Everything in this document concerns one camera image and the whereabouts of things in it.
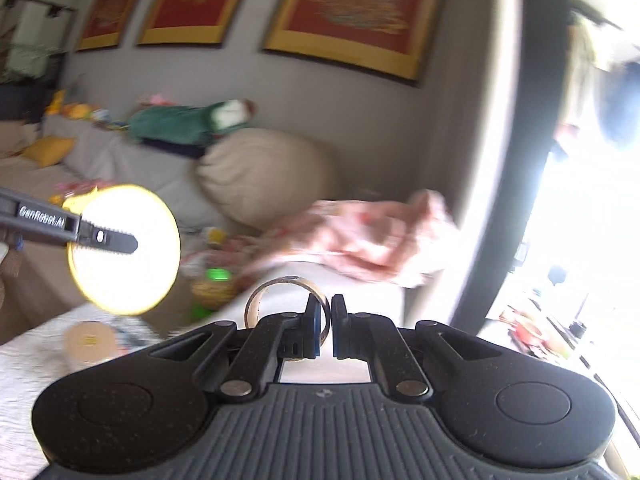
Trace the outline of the yellow cushion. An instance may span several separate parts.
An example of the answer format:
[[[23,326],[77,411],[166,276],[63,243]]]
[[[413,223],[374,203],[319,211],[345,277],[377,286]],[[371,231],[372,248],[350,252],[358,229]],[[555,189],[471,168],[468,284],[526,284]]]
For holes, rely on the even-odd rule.
[[[75,142],[73,138],[45,136],[25,148],[22,156],[35,162],[39,168],[46,168],[58,164],[70,154]]]

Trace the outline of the green lid snack jar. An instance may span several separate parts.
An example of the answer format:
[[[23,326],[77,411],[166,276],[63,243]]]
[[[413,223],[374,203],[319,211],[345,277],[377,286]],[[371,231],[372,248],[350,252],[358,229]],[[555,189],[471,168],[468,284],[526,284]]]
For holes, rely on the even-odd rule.
[[[238,293],[230,271],[221,268],[209,268],[204,275],[191,283],[191,292],[195,302],[207,309],[217,310]]]

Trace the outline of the pink floral blanket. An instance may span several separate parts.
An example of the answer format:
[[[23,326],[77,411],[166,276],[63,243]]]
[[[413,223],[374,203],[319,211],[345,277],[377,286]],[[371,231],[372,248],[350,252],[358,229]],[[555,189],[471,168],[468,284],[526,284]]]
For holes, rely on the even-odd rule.
[[[403,288],[425,284],[457,246],[444,198],[415,192],[407,203],[318,200],[261,236],[237,236],[209,257],[246,287],[289,262],[320,264],[348,278]]]

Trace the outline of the floral tin with silver lid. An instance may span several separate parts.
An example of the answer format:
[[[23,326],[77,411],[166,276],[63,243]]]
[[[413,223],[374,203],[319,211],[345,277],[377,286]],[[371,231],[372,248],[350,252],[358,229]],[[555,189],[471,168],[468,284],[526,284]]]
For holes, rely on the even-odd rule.
[[[101,322],[76,323],[64,333],[64,356],[70,370],[78,372],[120,356],[115,331]]]

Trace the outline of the green plush toy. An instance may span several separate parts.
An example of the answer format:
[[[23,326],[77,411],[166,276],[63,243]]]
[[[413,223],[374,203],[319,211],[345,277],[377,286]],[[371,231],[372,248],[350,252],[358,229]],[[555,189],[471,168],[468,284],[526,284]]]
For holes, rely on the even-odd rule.
[[[226,134],[245,127],[257,106],[251,100],[233,99],[209,106],[153,105],[134,113],[126,133],[132,142],[207,148]]]

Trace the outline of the beige pillow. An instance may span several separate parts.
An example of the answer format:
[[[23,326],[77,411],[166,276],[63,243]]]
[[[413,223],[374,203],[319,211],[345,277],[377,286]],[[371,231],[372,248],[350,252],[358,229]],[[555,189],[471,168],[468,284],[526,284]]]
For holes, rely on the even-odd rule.
[[[294,133],[244,128],[198,161],[201,188],[228,218],[256,230],[341,194],[331,145]]]

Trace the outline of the left framed red picture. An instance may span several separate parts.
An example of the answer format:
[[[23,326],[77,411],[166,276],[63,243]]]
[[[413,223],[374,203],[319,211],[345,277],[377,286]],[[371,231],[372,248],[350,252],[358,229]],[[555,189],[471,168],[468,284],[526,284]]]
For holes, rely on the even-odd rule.
[[[117,48],[138,0],[94,0],[77,52]]]

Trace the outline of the framed red picture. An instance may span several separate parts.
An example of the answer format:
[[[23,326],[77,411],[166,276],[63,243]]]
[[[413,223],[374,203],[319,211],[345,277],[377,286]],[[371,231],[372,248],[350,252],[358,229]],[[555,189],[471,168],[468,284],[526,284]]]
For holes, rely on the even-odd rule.
[[[442,0],[279,0],[262,48],[415,84]]]
[[[154,0],[137,45],[220,47],[241,1]]]
[[[77,52],[117,48],[138,0],[94,0]]]

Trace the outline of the middle framed red picture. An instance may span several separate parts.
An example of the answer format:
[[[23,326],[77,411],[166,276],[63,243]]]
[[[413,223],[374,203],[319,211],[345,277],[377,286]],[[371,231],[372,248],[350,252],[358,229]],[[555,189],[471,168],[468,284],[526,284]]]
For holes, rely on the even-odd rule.
[[[154,0],[137,45],[220,47],[241,1]]]

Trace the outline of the right framed red picture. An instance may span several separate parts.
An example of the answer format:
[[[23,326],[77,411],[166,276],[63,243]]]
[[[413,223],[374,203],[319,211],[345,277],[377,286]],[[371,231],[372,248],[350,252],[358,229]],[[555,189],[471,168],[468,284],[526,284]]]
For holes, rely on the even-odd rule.
[[[415,84],[442,0],[279,0],[262,48]]]

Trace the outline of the beige curtain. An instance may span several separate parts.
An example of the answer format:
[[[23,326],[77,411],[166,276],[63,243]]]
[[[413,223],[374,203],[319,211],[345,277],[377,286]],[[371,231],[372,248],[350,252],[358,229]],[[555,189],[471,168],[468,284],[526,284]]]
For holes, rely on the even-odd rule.
[[[559,118],[567,0],[446,0],[428,66],[430,144],[419,180],[460,238],[418,318],[475,334],[533,209]]]

